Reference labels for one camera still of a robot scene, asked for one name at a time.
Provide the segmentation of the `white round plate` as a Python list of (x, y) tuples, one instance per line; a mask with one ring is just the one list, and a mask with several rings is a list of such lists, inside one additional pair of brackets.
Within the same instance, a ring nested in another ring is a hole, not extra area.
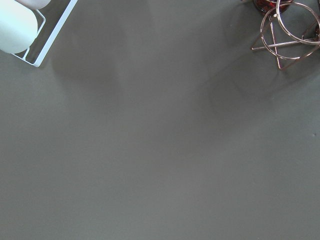
[(0, 50), (16, 54), (32, 45), (38, 34), (34, 10), (40, 10), (49, 0), (2, 0), (0, 2)]

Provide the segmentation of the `white plastic tray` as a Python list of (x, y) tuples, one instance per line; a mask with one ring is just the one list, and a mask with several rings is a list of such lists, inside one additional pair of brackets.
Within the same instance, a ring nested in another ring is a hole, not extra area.
[(33, 9), (38, 23), (37, 37), (30, 47), (13, 55), (29, 65), (39, 67), (77, 2), (52, 0), (41, 9)]

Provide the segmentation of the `tea bottle lower left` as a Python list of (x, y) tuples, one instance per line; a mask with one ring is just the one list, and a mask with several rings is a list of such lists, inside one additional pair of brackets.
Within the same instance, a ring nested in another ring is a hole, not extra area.
[[(284, 12), (289, 5), (285, 3), (291, 3), (292, 0), (281, 0), (279, 5), (279, 11)], [(253, 0), (255, 8), (263, 14), (266, 14), (271, 9), (275, 8), (277, 5), (277, 0)]]

